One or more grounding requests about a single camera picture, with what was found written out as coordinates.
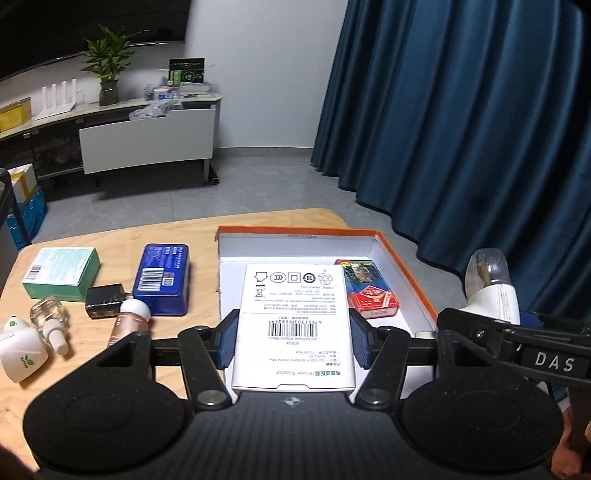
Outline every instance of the white cap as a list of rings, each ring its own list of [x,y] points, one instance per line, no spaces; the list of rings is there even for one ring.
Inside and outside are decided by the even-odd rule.
[[[152,316],[150,308],[143,301],[137,299],[124,300],[123,303],[121,303],[119,311],[121,313],[135,313],[142,317],[146,322],[149,322],[150,317]]]
[[[3,332],[12,332],[13,330],[17,330],[19,328],[29,328],[30,325],[23,319],[17,317],[10,317],[6,323],[4,324]]]
[[[57,319],[49,319],[43,324],[43,336],[58,355],[65,355],[70,350],[65,331],[65,325]]]

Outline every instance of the television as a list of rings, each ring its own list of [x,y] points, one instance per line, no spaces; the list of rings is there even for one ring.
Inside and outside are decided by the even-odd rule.
[[[191,0],[0,0],[0,81],[79,55],[85,39],[102,37],[99,24],[134,44],[182,42]]]

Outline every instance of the plastic bag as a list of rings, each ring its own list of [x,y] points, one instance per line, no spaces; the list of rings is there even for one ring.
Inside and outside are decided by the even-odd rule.
[[[35,235],[41,228],[41,224],[47,214],[47,204],[45,203],[45,197],[41,187],[37,187],[37,191],[33,194],[31,199],[26,204],[18,205],[21,210],[22,221],[25,224],[27,233],[31,240],[35,238]],[[20,250],[25,247],[25,243],[22,241],[21,230],[18,227],[17,221],[14,218],[14,214],[10,213],[6,219],[8,229],[14,239],[14,243]]]
[[[143,120],[144,118],[157,118],[159,116],[167,116],[168,113],[175,107],[177,101],[172,99],[158,100],[144,108],[134,110],[129,114],[130,120]]]

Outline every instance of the potted plant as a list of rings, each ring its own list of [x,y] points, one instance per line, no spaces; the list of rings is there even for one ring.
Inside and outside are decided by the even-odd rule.
[[[97,41],[86,40],[88,51],[85,51],[84,55],[88,57],[85,61],[88,65],[81,71],[96,73],[99,76],[99,105],[113,105],[119,102],[117,75],[129,67],[129,58],[135,53],[129,48],[129,39],[143,31],[126,35],[123,30],[116,33],[102,25],[99,27],[105,37]]]

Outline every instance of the white wall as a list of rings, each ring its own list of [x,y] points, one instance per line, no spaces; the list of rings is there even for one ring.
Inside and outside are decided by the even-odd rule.
[[[119,93],[122,99],[139,98],[143,95],[144,87],[148,83],[161,83],[168,74],[168,59],[183,57],[184,45],[157,45],[137,47],[132,58],[131,66],[119,76]],[[41,111],[41,87],[58,84],[61,88],[62,80],[70,81],[77,78],[79,102],[98,102],[100,83],[93,73],[81,72],[85,66],[84,57],[61,61],[52,65],[39,67],[29,72],[16,75],[0,83],[0,106],[7,105],[22,98],[31,97],[33,115]]]
[[[193,0],[186,56],[224,98],[224,147],[312,147],[347,0]]]

